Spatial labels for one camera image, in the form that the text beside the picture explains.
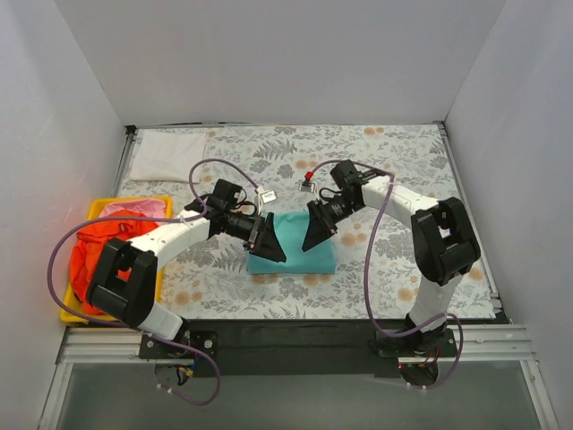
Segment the teal t shirt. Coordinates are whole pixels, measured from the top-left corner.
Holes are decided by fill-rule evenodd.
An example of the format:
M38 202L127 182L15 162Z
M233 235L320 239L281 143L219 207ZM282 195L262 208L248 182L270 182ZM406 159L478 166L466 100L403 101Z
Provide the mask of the teal t shirt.
M274 216L275 233L286 255L286 261L273 262L247 254L247 271L252 275L334 274L337 270L337 261L333 244L329 239L309 251L302 249L308 225L307 211L276 214Z

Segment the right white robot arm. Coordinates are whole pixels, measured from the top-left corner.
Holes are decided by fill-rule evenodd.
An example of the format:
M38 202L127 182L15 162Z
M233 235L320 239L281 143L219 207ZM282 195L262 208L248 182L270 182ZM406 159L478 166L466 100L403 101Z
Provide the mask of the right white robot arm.
M393 174L364 163L347 159L331 164L330 175L338 189L330 198L308 203L303 251L333 237L339 222L363 208L378 212L376 225L388 215L409 228L421 273L417 297L402 331L375 329L400 349L420 357L429 354L444 336L458 284L481 257L465 205L456 197L437 200L397 185Z

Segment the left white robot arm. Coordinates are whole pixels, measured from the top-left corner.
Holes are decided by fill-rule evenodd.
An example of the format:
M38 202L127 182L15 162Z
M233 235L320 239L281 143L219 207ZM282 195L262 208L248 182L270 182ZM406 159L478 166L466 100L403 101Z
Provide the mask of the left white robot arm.
M88 304L132 329L159 337L159 346L169 357L183 357L191 346L184 319L155 298L158 272L168 262L219 234L243 241L247 252L263 259L287 260L275 233L274 215L236 212L240 193L239 185L219 179L206 196L204 215L195 200L176 219L149 233L107 241L86 292Z

